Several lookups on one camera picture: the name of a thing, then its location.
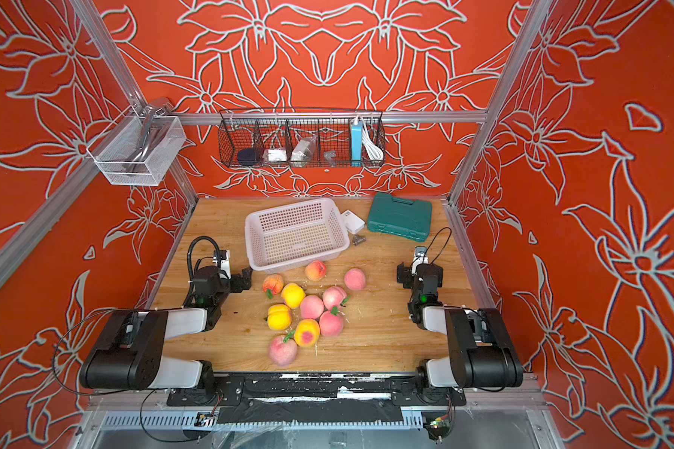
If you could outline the pink peach with leaf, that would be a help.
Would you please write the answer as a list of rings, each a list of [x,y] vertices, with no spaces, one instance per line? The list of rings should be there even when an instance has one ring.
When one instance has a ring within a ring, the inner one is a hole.
[[[273,364],[279,367],[287,367],[292,364],[298,355],[299,347],[292,334],[279,335],[271,339],[268,356]]]
[[[324,337],[337,337],[344,330],[344,316],[338,307],[323,312],[318,323]]]
[[[327,310],[331,310],[335,307],[343,307],[346,304],[347,299],[348,294],[341,286],[329,287],[322,295],[322,301]]]

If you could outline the small white box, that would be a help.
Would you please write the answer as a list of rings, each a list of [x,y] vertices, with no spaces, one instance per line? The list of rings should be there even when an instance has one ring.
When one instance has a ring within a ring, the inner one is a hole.
[[[359,218],[353,211],[343,211],[341,213],[341,219],[344,227],[350,234],[357,235],[365,228],[365,221]]]

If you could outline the pink peach with leaf lower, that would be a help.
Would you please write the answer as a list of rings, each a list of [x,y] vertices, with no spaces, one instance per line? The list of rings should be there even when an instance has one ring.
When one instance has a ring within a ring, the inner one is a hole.
[[[318,323],[324,337],[337,337],[344,330],[344,316],[338,307],[323,312]]]

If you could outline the pink peach front with leaf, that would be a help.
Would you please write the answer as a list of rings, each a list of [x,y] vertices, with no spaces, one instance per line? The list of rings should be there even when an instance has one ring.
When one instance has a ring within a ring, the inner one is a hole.
[[[299,347],[292,334],[279,335],[271,339],[268,356],[273,364],[279,367],[287,367],[292,364],[298,355]]]

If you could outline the green plastic tool case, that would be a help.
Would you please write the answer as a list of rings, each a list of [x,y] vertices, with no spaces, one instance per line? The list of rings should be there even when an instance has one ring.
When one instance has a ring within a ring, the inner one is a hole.
[[[369,211],[371,232],[424,242],[432,228],[432,203],[377,193]]]

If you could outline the small metal fitting on table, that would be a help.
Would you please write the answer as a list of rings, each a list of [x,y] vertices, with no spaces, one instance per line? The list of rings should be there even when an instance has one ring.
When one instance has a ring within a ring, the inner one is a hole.
[[[363,244],[363,243],[365,243],[365,241],[366,241],[366,238],[361,236],[361,235],[354,235],[353,238],[352,238],[352,244],[354,246],[358,246],[360,244]]]

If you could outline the orange pink peach near basket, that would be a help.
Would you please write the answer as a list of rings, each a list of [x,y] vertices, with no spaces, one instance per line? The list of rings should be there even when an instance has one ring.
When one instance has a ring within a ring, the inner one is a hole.
[[[309,281],[320,281],[328,274],[327,266],[324,262],[315,260],[304,268],[304,274]]]

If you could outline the pink peach with leaf upper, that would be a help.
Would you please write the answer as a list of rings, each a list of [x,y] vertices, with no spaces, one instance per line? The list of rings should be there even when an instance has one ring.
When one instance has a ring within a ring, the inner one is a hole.
[[[346,304],[347,299],[348,294],[341,286],[329,287],[322,295],[322,301],[327,310],[331,310],[335,307],[343,307]]]

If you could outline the white adapter in basket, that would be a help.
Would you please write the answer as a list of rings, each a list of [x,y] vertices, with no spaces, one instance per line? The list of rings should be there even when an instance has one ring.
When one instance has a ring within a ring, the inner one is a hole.
[[[267,149],[263,154],[263,160],[268,164],[288,162],[288,151],[286,148]]]

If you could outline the metal tongs in bin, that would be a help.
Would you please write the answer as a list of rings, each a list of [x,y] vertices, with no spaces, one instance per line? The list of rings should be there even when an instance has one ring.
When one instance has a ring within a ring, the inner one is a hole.
[[[146,106],[144,120],[142,122],[142,128],[140,129],[136,150],[131,156],[130,164],[128,165],[128,173],[137,173],[139,171],[140,166],[146,159],[147,153],[150,150],[151,142],[155,139],[155,119],[163,115],[164,112],[165,107],[159,108],[155,105]]]

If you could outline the white packet in basket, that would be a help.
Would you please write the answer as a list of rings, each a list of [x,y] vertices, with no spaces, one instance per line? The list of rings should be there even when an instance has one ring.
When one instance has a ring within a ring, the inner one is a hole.
[[[318,151],[318,138],[302,138],[293,149],[290,157],[290,165],[293,168],[306,168]]]

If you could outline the orange red peach with leaf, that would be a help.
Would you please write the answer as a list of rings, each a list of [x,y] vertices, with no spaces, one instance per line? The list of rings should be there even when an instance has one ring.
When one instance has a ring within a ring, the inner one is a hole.
[[[264,279],[262,291],[268,299],[273,299],[281,295],[284,286],[284,278],[280,274],[271,274]]]

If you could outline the clear plastic wall bin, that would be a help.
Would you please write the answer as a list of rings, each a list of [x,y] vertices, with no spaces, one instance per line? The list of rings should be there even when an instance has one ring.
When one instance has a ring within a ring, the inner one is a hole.
[[[118,123],[88,155],[112,185],[157,186],[185,141],[176,116],[155,114],[142,119],[132,115]]]

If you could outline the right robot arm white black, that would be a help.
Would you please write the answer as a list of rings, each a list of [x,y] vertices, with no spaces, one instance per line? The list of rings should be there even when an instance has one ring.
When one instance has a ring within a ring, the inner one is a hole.
[[[419,329],[444,335],[449,354],[424,360],[417,369],[418,388],[475,388],[497,393],[520,387],[524,379],[501,312],[449,306],[439,299],[444,269],[430,256],[430,245],[418,246],[410,264],[400,264],[396,280],[410,291],[407,309]]]

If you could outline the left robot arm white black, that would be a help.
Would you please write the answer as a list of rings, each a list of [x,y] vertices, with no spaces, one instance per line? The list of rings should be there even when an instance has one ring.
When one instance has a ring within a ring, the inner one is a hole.
[[[80,384],[94,390],[198,389],[215,392],[212,364],[163,354],[165,342],[210,331],[232,294],[252,287],[253,270],[234,274],[230,252],[208,236],[190,243],[186,255],[189,288],[180,308],[110,313],[82,365]]]

